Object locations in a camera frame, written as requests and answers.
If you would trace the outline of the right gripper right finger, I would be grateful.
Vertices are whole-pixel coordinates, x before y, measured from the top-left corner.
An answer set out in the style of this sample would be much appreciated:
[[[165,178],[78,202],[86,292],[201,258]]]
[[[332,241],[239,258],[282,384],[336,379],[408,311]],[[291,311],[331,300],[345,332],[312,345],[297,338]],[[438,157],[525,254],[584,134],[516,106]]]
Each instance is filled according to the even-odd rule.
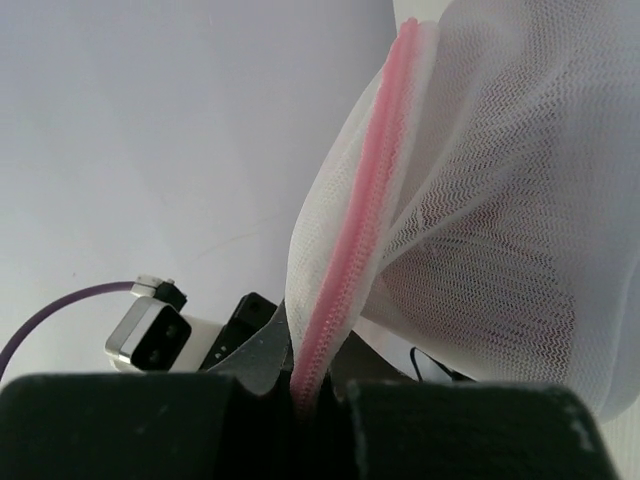
[[[330,369],[322,479],[615,479],[581,401],[554,385],[415,381],[352,334]]]

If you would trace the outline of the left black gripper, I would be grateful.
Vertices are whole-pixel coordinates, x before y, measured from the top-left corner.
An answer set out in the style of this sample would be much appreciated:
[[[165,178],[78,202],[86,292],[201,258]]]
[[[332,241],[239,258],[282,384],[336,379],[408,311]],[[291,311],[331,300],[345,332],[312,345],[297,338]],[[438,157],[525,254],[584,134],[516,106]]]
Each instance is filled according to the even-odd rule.
[[[236,373],[243,348],[271,320],[277,305],[256,292],[244,295],[208,347],[198,372]]]

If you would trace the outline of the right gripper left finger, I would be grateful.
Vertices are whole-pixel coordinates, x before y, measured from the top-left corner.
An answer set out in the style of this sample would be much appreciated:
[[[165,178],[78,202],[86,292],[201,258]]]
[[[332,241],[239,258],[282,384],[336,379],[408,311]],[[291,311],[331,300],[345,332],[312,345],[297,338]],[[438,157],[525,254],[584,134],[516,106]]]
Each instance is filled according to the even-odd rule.
[[[290,479],[283,309],[205,373],[31,375],[1,395],[5,479]]]

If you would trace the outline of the pink trimmed mesh laundry bag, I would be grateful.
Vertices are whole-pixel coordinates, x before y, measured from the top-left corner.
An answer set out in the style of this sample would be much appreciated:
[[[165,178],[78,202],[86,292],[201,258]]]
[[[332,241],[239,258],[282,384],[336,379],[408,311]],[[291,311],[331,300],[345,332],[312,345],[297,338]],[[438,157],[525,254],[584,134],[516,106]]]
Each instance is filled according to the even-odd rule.
[[[477,381],[639,395],[639,5],[454,1],[407,20],[290,243],[291,391],[360,318]]]

